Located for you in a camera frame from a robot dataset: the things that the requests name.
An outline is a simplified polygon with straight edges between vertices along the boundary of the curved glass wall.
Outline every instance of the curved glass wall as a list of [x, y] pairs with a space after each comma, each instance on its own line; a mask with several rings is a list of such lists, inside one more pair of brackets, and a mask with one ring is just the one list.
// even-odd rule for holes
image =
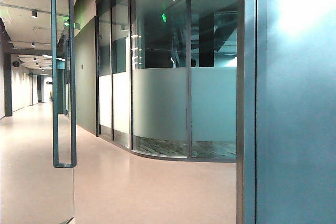
[[146, 155], [233, 161], [237, 0], [101, 0], [97, 11], [110, 139]]
[[187, 155], [186, 0], [135, 0], [133, 148]]

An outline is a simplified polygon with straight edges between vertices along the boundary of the dark column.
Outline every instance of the dark column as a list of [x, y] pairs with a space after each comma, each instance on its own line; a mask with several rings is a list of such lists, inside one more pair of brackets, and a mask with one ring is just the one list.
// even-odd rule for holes
[[199, 21], [199, 66], [214, 66], [214, 30], [215, 17], [214, 14], [200, 18]]
[[12, 62], [11, 55], [4, 54], [4, 91], [5, 91], [5, 116], [13, 115], [12, 108]]

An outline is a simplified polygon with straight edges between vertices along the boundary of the green exit sign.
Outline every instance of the green exit sign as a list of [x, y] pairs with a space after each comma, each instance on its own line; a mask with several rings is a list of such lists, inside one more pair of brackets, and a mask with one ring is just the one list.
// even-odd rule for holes
[[163, 13], [163, 14], [161, 14], [161, 17], [162, 17], [162, 20], [163, 20], [163, 22], [167, 22], [167, 16]]

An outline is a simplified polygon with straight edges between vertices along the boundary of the hallway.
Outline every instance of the hallway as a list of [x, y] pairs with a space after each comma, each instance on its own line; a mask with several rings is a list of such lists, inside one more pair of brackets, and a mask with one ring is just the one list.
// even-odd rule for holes
[[55, 169], [51, 103], [0, 123], [3, 224], [62, 222], [73, 196], [77, 224], [236, 223], [235, 164], [143, 158], [77, 127], [77, 167]]

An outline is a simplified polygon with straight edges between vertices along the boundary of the spotlight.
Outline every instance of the spotlight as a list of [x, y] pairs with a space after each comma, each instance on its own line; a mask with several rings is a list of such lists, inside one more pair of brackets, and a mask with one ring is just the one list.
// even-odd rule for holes
[[37, 18], [37, 11], [36, 10], [31, 11], [32, 11], [32, 18]]

